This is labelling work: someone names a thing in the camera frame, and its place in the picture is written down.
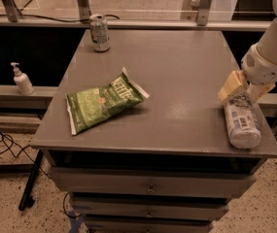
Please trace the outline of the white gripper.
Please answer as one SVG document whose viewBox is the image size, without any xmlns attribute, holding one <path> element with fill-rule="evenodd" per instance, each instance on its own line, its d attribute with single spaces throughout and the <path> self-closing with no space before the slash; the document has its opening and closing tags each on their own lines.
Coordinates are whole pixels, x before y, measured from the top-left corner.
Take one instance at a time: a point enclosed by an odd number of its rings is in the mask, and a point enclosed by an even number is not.
<svg viewBox="0 0 277 233">
<path fill-rule="evenodd" d="M 228 75 L 218 92 L 218 98 L 222 103 L 245 92 L 246 89 L 248 99 L 255 103 L 277 83 L 277 64 L 262 57 L 257 45 L 252 45 L 243 56 L 241 68 L 243 72 L 236 70 Z"/>
</svg>

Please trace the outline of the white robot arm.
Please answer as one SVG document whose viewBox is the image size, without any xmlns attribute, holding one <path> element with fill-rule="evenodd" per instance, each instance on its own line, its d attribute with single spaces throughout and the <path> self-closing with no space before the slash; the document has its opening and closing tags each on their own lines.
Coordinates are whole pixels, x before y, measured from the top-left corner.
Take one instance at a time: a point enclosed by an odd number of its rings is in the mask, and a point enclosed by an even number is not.
<svg viewBox="0 0 277 233">
<path fill-rule="evenodd" d="M 234 96 L 247 94 L 258 101 L 277 83 L 277 0 L 272 1 L 276 18 L 260 40 L 251 45 L 241 60 L 241 70 L 232 71 L 218 93 L 224 104 Z"/>
</svg>

